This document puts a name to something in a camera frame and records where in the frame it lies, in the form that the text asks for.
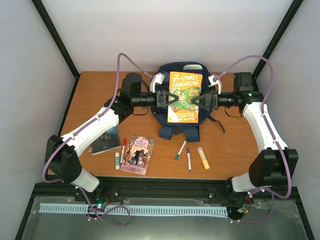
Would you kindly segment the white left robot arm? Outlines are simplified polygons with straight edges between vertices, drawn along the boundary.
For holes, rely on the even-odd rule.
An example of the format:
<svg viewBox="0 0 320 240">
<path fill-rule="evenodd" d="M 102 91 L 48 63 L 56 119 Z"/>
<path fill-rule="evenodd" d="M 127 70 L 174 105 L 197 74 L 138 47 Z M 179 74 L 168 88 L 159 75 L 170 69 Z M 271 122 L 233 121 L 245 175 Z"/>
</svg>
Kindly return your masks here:
<svg viewBox="0 0 320 240">
<path fill-rule="evenodd" d="M 129 73 L 123 79 L 121 88 L 115 90 L 115 95 L 93 117 L 62 137 L 52 135 L 47 141 L 42 180 L 49 183 L 46 173 L 51 171 L 56 175 L 57 182 L 82 188 L 92 201 L 101 200 L 104 188 L 93 174 L 82 167 L 79 157 L 103 133 L 133 114 L 135 107 L 164 108 L 176 102 L 178 96 L 164 89 L 156 89 L 168 77 L 167 72 L 155 74 L 149 91 L 143 92 L 142 76 Z"/>
</svg>

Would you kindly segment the navy blue student backpack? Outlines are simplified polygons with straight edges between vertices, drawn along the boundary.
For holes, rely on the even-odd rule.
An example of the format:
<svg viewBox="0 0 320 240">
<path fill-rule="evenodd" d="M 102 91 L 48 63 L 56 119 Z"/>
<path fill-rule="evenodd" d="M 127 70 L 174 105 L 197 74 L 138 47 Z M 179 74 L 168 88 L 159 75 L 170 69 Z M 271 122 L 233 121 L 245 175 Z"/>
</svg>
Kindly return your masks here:
<svg viewBox="0 0 320 240">
<path fill-rule="evenodd" d="M 226 132 L 221 122 L 211 116 L 212 106 L 206 110 L 192 103 L 192 99 L 215 89 L 210 75 L 206 66 L 194 61 L 167 63 L 158 69 L 150 82 L 150 91 L 164 90 L 178 96 L 178 101 L 166 107 L 151 108 L 161 125 L 160 138 L 170 140 L 173 135 L 185 133 L 187 142 L 199 142 L 200 125 L 206 119 L 217 122 Z"/>
</svg>

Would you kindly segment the orange 39-Storey Treehouse book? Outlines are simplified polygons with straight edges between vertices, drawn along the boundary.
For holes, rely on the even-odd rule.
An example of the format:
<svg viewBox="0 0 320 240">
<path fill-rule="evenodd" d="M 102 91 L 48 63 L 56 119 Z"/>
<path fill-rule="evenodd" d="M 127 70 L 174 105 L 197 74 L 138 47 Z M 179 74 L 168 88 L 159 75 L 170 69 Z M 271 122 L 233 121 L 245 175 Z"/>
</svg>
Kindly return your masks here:
<svg viewBox="0 0 320 240">
<path fill-rule="evenodd" d="M 196 124 L 199 108 L 192 104 L 202 90 L 203 76 L 198 73 L 172 71 L 169 74 L 169 92 L 179 100 L 168 106 L 167 122 L 175 124 Z"/>
</svg>

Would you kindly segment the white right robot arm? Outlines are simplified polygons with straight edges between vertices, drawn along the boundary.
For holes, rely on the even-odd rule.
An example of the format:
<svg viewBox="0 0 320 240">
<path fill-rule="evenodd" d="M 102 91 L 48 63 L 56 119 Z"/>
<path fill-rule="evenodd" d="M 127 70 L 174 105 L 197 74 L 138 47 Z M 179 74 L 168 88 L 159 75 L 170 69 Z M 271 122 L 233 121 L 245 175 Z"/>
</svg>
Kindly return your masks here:
<svg viewBox="0 0 320 240">
<path fill-rule="evenodd" d="M 237 73 L 234 77 L 234 90 L 223 92 L 222 83 L 218 76 L 209 76 L 209 90 L 199 97 L 192 99 L 192 103 L 199 108 L 209 110 L 219 107 L 238 107 L 253 132 L 259 150 L 258 156 L 249 166 L 248 172 L 231 178 L 234 192 L 258 191 L 273 192 L 273 186 L 286 186 L 287 193 L 278 195 L 281 199 L 290 196 L 292 190 L 292 175 L 299 155 L 295 149 L 288 148 L 278 134 L 268 112 L 265 97 L 255 91 L 249 84 L 248 72 Z"/>
</svg>

